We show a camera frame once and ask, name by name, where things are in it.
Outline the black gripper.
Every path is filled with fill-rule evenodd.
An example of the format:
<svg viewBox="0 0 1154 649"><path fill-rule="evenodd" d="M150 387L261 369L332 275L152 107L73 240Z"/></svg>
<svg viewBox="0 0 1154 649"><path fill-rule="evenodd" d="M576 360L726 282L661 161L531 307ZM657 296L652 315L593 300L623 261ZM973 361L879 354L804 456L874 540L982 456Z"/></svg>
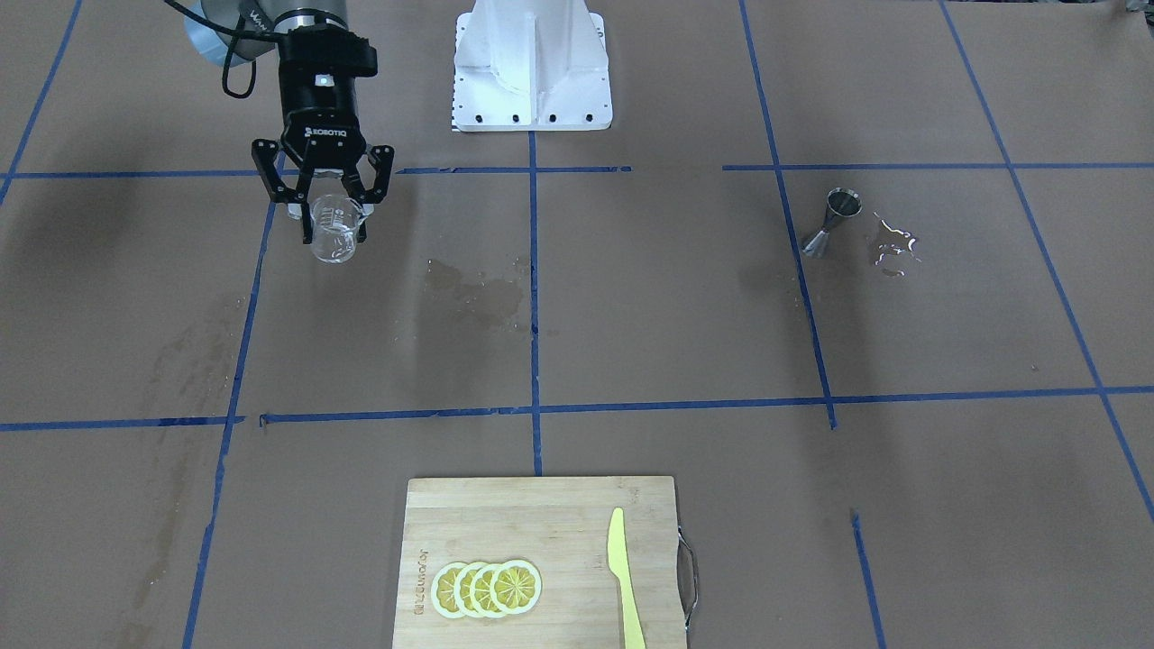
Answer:
<svg viewBox="0 0 1154 649"><path fill-rule="evenodd" d="M360 209L355 243L366 243L364 222L372 209L388 195L394 170L395 148L374 146L367 149L357 111L355 79L370 77L367 65L280 64L278 82L284 130L280 142L286 156L299 169L294 186L286 182L277 169L282 147L273 140L252 140L252 161L257 169L272 203L288 206L299 214L304 245L314 238L312 180L319 173L340 177L349 197ZM370 164L370 185L364 185L359 163Z"/></svg>

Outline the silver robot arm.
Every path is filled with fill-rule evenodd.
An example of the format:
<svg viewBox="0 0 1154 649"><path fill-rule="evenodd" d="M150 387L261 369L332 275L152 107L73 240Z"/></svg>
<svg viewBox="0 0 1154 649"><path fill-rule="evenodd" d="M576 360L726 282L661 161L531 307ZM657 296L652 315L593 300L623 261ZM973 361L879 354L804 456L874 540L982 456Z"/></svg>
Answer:
<svg viewBox="0 0 1154 649"><path fill-rule="evenodd" d="M170 1L185 17L194 49L223 79L275 50L283 132L252 143L252 159L270 201L297 214L302 240L314 240L308 194L316 176L338 178L358 206L387 196L394 148L367 144L357 105L357 79L379 74L379 51L349 27L343 1Z"/></svg>

